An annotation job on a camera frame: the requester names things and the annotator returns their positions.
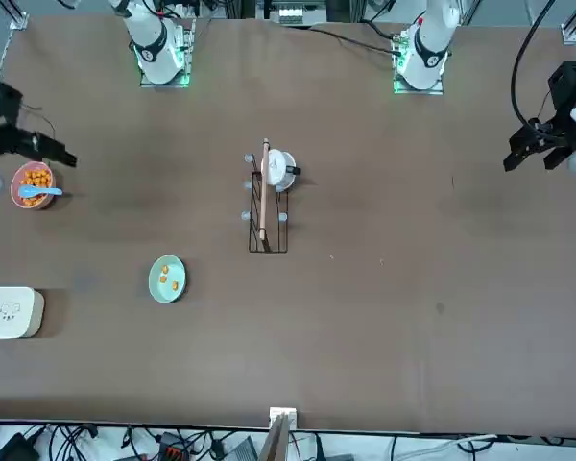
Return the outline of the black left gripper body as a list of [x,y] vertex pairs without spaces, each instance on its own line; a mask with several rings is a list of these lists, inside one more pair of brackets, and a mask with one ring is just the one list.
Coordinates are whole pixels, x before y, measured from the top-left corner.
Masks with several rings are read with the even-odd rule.
[[562,138],[559,145],[576,149],[576,122],[570,112],[576,105],[576,61],[564,61],[549,77],[548,86],[554,115],[540,123],[545,133]]

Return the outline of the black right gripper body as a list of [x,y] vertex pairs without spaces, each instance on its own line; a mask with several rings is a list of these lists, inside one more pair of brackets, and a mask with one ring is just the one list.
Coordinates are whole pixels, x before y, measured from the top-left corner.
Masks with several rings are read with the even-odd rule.
[[0,82],[0,155],[16,153],[28,136],[17,126],[22,99],[20,91]]

